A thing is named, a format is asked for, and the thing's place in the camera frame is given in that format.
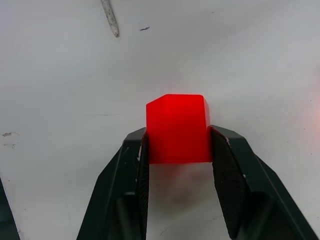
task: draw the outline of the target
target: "white surface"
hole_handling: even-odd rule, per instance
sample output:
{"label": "white surface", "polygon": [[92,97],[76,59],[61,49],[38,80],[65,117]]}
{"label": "white surface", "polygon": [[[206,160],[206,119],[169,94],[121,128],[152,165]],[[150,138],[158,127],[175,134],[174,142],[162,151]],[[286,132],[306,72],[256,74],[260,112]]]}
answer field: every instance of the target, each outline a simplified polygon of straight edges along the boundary
{"label": "white surface", "polygon": [[[100,0],[0,0],[0,133],[19,134],[1,137],[0,176],[21,239],[76,239],[99,173],[166,93],[204,95],[320,236],[320,1],[112,5],[119,39]],[[151,175],[148,240],[228,239],[210,166]]]}

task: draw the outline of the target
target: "red cube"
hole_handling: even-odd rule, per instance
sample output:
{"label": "red cube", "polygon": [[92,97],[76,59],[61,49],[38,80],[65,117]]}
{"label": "red cube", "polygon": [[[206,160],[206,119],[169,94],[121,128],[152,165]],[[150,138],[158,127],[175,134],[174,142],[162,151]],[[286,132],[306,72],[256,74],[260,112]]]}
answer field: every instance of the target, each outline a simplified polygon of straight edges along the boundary
{"label": "red cube", "polygon": [[167,94],[146,105],[150,164],[212,162],[209,107],[202,95]]}

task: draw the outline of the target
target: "translucent red plastic block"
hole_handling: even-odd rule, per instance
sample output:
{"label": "translucent red plastic block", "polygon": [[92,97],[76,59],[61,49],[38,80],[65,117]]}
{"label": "translucent red plastic block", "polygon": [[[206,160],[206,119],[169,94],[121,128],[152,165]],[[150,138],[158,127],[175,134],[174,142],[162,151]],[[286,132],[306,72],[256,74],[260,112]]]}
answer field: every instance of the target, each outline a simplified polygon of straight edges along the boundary
{"label": "translucent red plastic block", "polygon": [[202,95],[167,94],[146,105],[150,164],[212,162],[209,107]]}

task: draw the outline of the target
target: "white table surface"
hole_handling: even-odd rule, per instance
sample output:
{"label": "white table surface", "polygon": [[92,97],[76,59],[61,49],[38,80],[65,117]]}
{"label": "white table surface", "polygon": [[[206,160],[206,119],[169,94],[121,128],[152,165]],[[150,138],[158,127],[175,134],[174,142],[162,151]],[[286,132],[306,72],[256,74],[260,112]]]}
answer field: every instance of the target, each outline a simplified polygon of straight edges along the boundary
{"label": "white table surface", "polygon": [[[22,240],[75,240],[145,105],[206,98],[320,236],[320,1],[0,0],[0,177]],[[151,166],[148,240],[226,240],[209,164]]]}

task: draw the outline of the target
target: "red block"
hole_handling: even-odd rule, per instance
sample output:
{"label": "red block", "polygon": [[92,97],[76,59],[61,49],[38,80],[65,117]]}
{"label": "red block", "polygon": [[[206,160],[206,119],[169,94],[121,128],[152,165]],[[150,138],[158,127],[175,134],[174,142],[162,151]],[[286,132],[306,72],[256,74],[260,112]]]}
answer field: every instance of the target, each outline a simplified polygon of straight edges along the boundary
{"label": "red block", "polygon": [[167,94],[146,105],[150,164],[212,162],[209,107],[202,95]]}

